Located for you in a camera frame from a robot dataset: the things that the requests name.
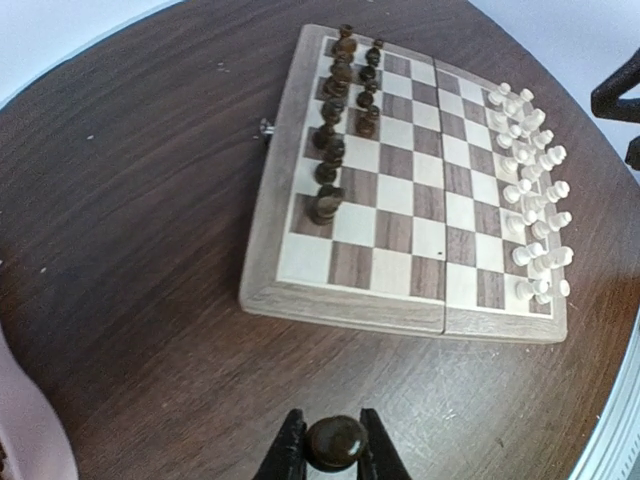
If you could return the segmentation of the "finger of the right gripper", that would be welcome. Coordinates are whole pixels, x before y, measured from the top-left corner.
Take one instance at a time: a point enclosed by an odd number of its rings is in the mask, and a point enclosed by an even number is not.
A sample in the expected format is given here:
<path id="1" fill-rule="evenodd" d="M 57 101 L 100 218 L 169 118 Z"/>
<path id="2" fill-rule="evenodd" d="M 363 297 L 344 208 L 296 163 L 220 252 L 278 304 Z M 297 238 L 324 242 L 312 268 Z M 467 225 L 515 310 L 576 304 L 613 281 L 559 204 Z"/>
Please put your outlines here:
<path id="1" fill-rule="evenodd" d="M 639 50 L 591 93 L 591 112 L 598 118 L 638 120 L 639 99 L 622 96 L 639 85 Z"/>

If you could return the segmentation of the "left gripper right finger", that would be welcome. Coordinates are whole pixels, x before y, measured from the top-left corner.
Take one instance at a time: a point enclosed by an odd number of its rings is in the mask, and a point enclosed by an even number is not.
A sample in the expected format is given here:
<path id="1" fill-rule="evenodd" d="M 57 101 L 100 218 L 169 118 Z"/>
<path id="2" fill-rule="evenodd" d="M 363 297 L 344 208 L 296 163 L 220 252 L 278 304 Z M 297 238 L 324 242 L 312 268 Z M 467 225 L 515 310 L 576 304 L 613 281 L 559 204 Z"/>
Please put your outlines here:
<path id="1" fill-rule="evenodd" d="M 411 480 L 377 411 L 363 408 L 360 423 L 368 434 L 367 446 L 358 460 L 360 480 Z"/>

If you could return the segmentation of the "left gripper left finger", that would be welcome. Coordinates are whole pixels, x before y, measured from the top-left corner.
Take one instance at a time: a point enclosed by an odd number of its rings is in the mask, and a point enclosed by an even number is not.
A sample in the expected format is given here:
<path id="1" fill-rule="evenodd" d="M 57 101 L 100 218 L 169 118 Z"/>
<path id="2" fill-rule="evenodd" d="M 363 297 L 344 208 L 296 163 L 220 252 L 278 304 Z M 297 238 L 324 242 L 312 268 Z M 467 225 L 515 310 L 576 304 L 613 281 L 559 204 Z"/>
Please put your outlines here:
<path id="1" fill-rule="evenodd" d="M 262 460 L 254 480 L 304 480 L 307 472 L 304 453 L 306 431 L 303 411 L 292 409 Z"/>

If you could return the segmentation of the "dark pawn round top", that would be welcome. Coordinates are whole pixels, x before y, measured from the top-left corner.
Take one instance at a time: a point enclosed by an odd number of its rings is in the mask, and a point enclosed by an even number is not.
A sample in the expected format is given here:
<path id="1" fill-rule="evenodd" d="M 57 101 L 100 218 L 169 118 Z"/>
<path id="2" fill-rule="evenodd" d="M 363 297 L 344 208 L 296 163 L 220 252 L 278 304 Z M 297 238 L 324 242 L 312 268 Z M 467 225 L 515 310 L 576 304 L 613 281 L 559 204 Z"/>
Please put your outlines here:
<path id="1" fill-rule="evenodd" d="M 307 431 L 304 453 L 307 462 L 319 471 L 336 473 L 356 463 L 368 445 L 368 432 L 352 417 L 323 418 Z"/>

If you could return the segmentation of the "dark bishop chess piece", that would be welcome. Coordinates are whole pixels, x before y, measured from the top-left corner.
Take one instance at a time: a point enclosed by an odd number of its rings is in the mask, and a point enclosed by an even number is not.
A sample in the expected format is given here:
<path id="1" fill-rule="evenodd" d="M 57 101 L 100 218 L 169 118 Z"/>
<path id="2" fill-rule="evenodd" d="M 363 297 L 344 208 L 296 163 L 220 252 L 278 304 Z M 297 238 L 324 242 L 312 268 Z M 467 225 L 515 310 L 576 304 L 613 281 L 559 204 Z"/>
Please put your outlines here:
<path id="1" fill-rule="evenodd" d="M 353 38 L 341 38 L 333 44 L 331 48 L 331 55 L 334 59 L 351 64 L 354 60 L 354 53 L 356 49 L 356 40 Z"/>

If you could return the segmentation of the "dark chess piece tall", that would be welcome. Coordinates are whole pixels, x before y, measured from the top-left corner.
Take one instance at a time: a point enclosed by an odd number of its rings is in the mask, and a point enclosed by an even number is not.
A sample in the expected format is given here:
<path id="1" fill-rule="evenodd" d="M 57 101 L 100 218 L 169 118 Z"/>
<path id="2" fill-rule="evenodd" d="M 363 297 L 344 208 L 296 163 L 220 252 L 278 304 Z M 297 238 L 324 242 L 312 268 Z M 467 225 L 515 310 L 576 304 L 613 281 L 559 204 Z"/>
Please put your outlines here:
<path id="1" fill-rule="evenodd" d="M 343 98 L 332 97 L 327 99 L 321 107 L 321 116 L 326 124 L 336 125 L 341 121 L 341 115 L 345 105 Z"/>

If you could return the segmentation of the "dark knight chess piece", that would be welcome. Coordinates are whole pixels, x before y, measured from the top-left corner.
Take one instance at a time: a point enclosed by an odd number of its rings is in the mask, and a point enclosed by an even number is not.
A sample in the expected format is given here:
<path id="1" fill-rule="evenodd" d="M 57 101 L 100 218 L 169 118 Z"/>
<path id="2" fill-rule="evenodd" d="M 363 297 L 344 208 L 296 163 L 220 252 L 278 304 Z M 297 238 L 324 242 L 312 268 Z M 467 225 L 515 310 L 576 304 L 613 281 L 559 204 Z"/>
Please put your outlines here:
<path id="1" fill-rule="evenodd" d="M 323 184 L 314 197 L 310 207 L 310 218 L 317 225 L 326 225 L 333 221 L 339 206 L 344 200 L 345 190 L 332 184 Z"/>

